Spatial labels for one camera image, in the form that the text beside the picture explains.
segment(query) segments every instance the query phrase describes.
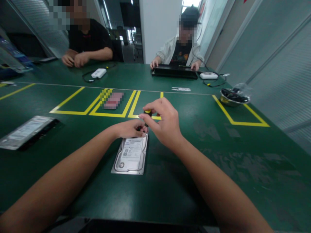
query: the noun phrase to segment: green table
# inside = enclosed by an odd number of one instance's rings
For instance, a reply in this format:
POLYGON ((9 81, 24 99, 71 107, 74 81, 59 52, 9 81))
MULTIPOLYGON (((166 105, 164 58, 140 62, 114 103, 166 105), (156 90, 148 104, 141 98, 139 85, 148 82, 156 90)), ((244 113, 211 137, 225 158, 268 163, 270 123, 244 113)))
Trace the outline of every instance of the green table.
MULTIPOLYGON (((254 106, 224 107, 217 99, 228 85, 209 88, 201 79, 152 77, 144 64, 119 63, 101 80, 83 81, 83 73, 106 65, 111 63, 69 69, 54 61, 13 79, 17 86, 0 87, 0 137, 35 115, 60 120, 26 151, 0 149, 1 211, 103 129, 137 117, 146 103, 164 96, 179 112, 183 135, 242 188, 274 230, 310 231, 311 157, 254 106), (117 110, 100 107, 105 88, 125 93, 117 110)), ((64 215, 216 225, 183 164, 153 132, 144 175, 111 174, 120 142, 112 144, 64 215)))

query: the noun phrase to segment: qr code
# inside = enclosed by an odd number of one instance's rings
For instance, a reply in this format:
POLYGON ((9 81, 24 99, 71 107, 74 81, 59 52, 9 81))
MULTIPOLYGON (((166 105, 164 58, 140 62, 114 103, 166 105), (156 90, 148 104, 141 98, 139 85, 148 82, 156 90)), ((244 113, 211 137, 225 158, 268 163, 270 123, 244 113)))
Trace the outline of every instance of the qr code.
POLYGON ((129 149, 125 149, 123 156, 126 156, 128 151, 129 151, 129 149))

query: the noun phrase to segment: hard drive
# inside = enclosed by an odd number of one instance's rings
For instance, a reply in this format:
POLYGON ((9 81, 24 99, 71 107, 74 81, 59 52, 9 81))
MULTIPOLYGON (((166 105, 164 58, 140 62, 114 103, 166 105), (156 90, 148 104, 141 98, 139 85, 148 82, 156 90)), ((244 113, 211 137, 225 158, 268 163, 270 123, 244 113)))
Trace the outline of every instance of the hard drive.
POLYGON ((148 134, 144 138, 123 139, 111 173, 143 175, 148 134))
POLYGON ((34 116, 29 121, 0 139, 0 148, 8 150, 26 149, 59 121, 46 116, 34 116))

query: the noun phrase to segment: white power adapter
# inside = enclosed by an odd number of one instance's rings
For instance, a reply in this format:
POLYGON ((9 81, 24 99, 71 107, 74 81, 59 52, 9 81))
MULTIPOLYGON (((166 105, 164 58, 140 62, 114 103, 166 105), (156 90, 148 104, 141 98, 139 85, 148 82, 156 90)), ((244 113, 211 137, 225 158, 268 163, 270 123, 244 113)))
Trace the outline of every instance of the white power adapter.
POLYGON ((218 75, 213 72, 205 72, 200 74, 201 79, 217 79, 218 75))
POLYGON ((97 69, 91 76, 92 78, 100 79, 105 75, 105 73, 107 73, 106 69, 97 69))

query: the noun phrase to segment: black laptop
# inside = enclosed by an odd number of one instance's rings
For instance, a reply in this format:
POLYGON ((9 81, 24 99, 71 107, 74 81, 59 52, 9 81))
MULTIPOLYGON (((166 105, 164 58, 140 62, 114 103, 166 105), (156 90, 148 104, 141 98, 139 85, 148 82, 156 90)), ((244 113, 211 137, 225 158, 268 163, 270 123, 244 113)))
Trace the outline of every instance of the black laptop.
POLYGON ((159 64, 152 70, 152 76, 166 76, 174 78, 198 79, 197 72, 193 71, 189 66, 163 65, 159 64))

